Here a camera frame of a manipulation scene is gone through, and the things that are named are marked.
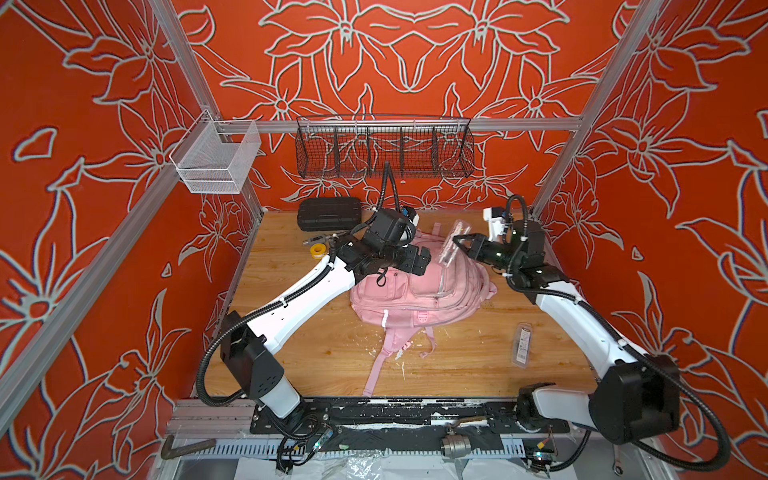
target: wire basket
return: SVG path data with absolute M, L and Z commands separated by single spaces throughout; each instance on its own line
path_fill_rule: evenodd
M 249 123 L 240 143 L 219 133 L 220 123 L 204 111 L 170 154 L 193 194 L 238 194 L 259 153 L 261 137 L 255 121 Z
M 299 117 L 296 168 L 302 178 L 459 178 L 475 171 L 469 118 L 394 114 Z

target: black wire basket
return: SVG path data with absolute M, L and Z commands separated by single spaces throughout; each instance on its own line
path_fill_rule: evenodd
M 469 118 L 396 114 L 299 117 L 296 168 L 302 178 L 460 178 L 475 171 Z

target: pink backpack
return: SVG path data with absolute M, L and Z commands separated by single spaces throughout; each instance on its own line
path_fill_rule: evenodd
M 439 224 L 435 225 L 438 233 Z M 411 346 L 410 339 L 422 328 L 426 331 L 432 351 L 437 343 L 433 326 L 447 325 L 471 316 L 483 300 L 498 291 L 491 283 L 488 271 L 480 263 L 458 254 L 447 267 L 437 261 L 445 238 L 416 231 L 413 245 L 427 247 L 432 261 L 423 276 L 391 268 L 383 286 L 377 275 L 369 275 L 352 288 L 349 298 L 352 308 L 363 322 L 386 328 L 381 352 L 373 363 L 364 396 L 372 396 L 384 360 L 400 349 Z

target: yellow tape roll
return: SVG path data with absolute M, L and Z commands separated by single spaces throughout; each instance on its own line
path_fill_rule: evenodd
M 324 243 L 315 243 L 310 247 L 310 253 L 315 260 L 323 258 L 326 255 L 326 251 L 328 251 L 328 248 Z

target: white tag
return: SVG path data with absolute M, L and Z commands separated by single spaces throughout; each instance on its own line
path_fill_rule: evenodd
M 528 344 L 531 342 L 531 331 L 522 329 L 520 331 L 520 343 L 518 343 L 518 363 L 528 362 Z

